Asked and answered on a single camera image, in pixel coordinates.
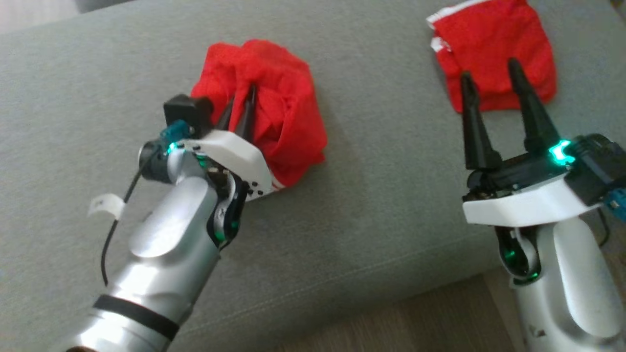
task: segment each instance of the black band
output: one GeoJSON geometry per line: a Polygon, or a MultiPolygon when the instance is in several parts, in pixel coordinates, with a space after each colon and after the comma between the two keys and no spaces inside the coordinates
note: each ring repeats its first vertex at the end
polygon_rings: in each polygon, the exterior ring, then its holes
{"type": "Polygon", "coordinates": [[[180,326],[177,323],[169,320],[168,318],[149,310],[146,307],[140,306],[133,302],[125,301],[117,297],[103,294],[93,304],[96,309],[102,309],[111,313],[116,313],[132,319],[141,325],[150,328],[157,333],[168,338],[170,341],[174,340],[174,337],[178,333],[180,326]]]}

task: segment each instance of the white tag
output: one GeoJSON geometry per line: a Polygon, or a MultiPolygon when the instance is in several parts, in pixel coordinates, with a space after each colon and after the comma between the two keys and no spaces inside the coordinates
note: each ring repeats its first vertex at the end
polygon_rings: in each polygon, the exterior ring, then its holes
{"type": "Polygon", "coordinates": [[[97,212],[107,212],[113,214],[115,220],[119,220],[125,207],[126,203],[124,203],[124,200],[116,194],[101,194],[91,200],[87,216],[91,216],[97,212]]]}

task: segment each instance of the gray fabric surface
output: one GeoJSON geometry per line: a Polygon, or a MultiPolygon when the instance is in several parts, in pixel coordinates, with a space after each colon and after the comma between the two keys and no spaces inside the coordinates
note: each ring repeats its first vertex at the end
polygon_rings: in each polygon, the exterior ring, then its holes
{"type": "MultiPolygon", "coordinates": [[[[36,351],[102,289],[106,216],[162,103],[189,91],[206,48],[266,38],[310,63],[327,162],[249,204],[173,351],[261,350],[328,320],[496,264],[487,227],[464,224],[463,146],[424,19],[454,1],[137,0],[0,37],[0,350],[36,351]]],[[[604,3],[534,2],[552,41],[565,136],[626,142],[626,28],[604,3]]],[[[518,113],[486,114],[522,151],[518,113]]],[[[140,182],[110,250],[168,187],[140,182]]]]}

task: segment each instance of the red fabric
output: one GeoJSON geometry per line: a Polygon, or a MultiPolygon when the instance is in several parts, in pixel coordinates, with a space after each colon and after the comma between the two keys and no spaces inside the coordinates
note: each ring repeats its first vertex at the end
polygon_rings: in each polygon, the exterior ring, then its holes
{"type": "Polygon", "coordinates": [[[229,126],[233,131],[252,83],[257,86],[254,145],[263,152],[274,177],[291,186],[312,164],[324,161],[326,146],[306,62],[269,41],[250,40],[241,47],[217,43],[208,49],[191,96],[208,96],[213,101],[213,124],[234,96],[229,126]]]}
{"type": "Polygon", "coordinates": [[[552,48],[537,13],[526,0],[489,0],[433,23],[445,43],[437,59],[445,72],[452,106],[462,112],[460,78],[470,71],[480,89],[481,110],[519,109],[507,61],[520,61],[544,102],[557,92],[552,48]]]}

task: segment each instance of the black cable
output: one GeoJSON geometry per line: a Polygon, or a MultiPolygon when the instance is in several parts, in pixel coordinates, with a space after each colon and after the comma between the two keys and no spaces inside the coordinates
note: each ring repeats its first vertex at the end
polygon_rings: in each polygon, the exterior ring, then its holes
{"type": "Polygon", "coordinates": [[[220,247],[220,252],[221,252],[224,248],[228,247],[228,245],[229,245],[230,243],[232,243],[232,241],[228,241],[228,242],[226,242],[226,244],[224,244],[222,247],[220,247]]]}
{"type": "MultiPolygon", "coordinates": [[[[146,166],[152,160],[152,158],[155,157],[155,155],[160,152],[161,152],[161,148],[157,148],[152,153],[152,155],[150,155],[150,157],[139,167],[139,169],[137,170],[137,173],[135,173],[135,176],[133,177],[133,180],[130,182],[130,186],[128,187],[128,190],[126,190],[126,194],[124,195],[124,204],[128,203],[128,200],[130,199],[130,195],[133,193],[135,186],[137,186],[137,182],[139,181],[139,178],[141,177],[141,173],[143,172],[143,169],[145,169],[146,166]]],[[[105,245],[104,247],[102,247],[102,254],[100,255],[100,272],[102,273],[102,281],[104,281],[105,286],[109,285],[109,280],[106,276],[106,263],[105,263],[106,252],[109,249],[109,245],[111,244],[111,239],[113,238],[113,233],[115,232],[115,229],[117,228],[118,222],[119,221],[117,219],[113,221],[113,224],[111,225],[111,229],[109,230],[108,235],[106,235],[105,245]]]]}
{"type": "Polygon", "coordinates": [[[608,226],[607,217],[604,216],[604,212],[601,208],[598,208],[598,216],[600,216],[602,227],[604,227],[604,238],[598,244],[598,246],[602,247],[608,242],[608,239],[611,237],[611,228],[608,226]]]}

